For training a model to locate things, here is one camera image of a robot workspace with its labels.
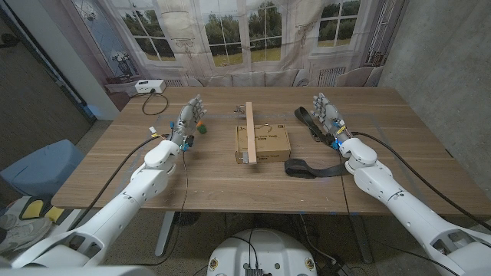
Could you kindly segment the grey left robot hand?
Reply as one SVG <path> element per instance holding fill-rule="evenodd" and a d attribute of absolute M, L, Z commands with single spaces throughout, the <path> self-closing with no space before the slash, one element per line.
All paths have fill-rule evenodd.
<path fill-rule="evenodd" d="M 201 95 L 197 94 L 181 109 L 170 141 L 179 147 L 184 146 L 186 138 L 194 134 L 198 122 L 204 117 L 206 112 Z"/>

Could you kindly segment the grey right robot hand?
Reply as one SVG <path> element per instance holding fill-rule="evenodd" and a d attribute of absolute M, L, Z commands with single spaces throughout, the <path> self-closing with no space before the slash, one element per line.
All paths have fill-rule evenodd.
<path fill-rule="evenodd" d="M 323 93 L 313 96 L 313 108 L 311 114 L 319 120 L 327 132 L 329 146 L 338 150 L 343 142 L 352 138 L 338 108 Z"/>

